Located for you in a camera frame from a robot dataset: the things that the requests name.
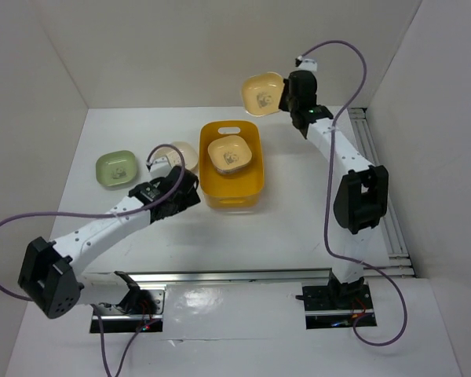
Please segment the yellow panda plate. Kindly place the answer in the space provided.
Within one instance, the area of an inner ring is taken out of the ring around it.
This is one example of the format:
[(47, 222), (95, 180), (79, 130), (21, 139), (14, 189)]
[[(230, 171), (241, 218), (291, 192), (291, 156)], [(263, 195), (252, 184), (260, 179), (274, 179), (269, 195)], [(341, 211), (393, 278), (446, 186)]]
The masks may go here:
[(240, 136), (229, 135), (212, 141), (207, 148), (208, 156), (219, 174), (234, 174), (248, 166), (253, 153)]
[(248, 114), (255, 117), (277, 113), (283, 88), (283, 77), (278, 73), (266, 72), (254, 75), (242, 85), (243, 107)]

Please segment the cream panda plate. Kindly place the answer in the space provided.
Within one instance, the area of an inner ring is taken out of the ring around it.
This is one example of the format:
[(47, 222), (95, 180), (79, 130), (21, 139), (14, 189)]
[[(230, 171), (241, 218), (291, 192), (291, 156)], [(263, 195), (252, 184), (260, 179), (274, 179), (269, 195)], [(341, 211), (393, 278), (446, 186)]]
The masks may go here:
[(185, 141), (174, 141), (172, 145), (175, 149), (166, 150), (166, 158), (171, 166), (180, 166), (181, 160), (187, 170), (195, 171), (199, 163), (199, 157), (195, 149)]

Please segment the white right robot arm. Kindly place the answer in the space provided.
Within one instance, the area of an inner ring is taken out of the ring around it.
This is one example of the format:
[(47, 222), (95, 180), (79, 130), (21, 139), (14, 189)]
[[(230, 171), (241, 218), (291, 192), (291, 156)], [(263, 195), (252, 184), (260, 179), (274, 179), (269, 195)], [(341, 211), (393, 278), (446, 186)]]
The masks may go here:
[(364, 158), (336, 127), (337, 116), (316, 102), (317, 81), (310, 71), (284, 79), (281, 110), (328, 161), (323, 238), (335, 262), (327, 283), (328, 302), (347, 309), (364, 289), (363, 262), (369, 241), (388, 207), (389, 172)]

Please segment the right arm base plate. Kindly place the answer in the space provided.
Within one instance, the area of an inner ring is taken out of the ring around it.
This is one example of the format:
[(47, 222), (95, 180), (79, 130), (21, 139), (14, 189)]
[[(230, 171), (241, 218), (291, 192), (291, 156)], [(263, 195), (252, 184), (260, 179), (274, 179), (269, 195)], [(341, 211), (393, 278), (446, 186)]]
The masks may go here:
[(346, 303), (335, 304), (326, 286), (303, 286), (295, 298), (302, 302), (307, 330), (376, 327), (374, 304), (369, 287), (365, 284), (360, 293), (348, 298)]

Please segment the green panda plate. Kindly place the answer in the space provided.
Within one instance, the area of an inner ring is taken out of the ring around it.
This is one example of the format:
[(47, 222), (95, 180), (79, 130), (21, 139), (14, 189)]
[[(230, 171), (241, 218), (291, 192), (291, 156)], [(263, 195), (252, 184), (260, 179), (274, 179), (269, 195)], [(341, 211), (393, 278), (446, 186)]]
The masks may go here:
[(129, 150), (109, 152), (95, 163), (97, 182), (105, 188), (127, 185), (138, 175), (136, 156)]

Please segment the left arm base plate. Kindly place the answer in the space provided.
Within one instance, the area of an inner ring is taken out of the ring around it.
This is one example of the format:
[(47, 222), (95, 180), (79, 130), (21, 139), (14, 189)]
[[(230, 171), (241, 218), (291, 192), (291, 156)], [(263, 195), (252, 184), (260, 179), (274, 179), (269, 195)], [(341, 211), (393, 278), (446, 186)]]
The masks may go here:
[(140, 293), (132, 306), (129, 306), (129, 300), (124, 299), (119, 304), (97, 304), (104, 333), (132, 334), (137, 330), (143, 333), (162, 332), (165, 298), (166, 288), (155, 286)]

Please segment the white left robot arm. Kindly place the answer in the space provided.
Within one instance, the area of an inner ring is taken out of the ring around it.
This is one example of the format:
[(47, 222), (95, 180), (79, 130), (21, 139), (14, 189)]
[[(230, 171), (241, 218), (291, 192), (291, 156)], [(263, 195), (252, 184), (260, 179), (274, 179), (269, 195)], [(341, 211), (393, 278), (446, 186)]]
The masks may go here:
[(87, 274), (86, 268), (126, 237), (198, 204), (198, 186), (194, 173), (175, 166), (165, 177), (132, 188), (104, 219), (55, 240), (32, 240), (19, 286), (49, 319), (76, 305), (103, 304), (121, 313), (133, 312), (152, 297), (128, 273)]

